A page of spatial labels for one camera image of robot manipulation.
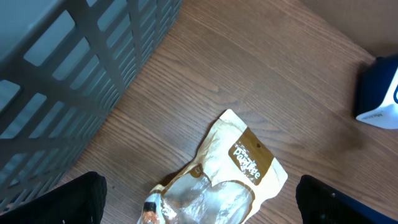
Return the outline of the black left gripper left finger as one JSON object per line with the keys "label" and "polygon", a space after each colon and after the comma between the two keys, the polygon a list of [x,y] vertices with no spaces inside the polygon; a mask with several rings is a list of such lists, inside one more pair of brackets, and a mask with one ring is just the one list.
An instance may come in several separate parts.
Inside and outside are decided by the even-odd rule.
{"label": "black left gripper left finger", "polygon": [[100,223],[106,196],[106,178],[90,171],[1,215],[1,224]]}

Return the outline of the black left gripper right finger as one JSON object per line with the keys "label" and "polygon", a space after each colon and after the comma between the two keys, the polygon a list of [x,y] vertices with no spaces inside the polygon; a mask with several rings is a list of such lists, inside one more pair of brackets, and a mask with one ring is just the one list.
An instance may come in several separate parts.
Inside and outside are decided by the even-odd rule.
{"label": "black left gripper right finger", "polygon": [[295,198],[304,223],[384,223],[394,220],[330,187],[311,175],[303,175]]}

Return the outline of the beige brown snack packet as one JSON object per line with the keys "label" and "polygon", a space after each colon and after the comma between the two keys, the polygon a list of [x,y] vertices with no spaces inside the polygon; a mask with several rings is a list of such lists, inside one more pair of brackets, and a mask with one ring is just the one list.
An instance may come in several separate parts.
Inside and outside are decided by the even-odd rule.
{"label": "beige brown snack packet", "polygon": [[245,223],[277,196],[288,174],[231,109],[214,122],[195,158],[146,198],[139,223]]}

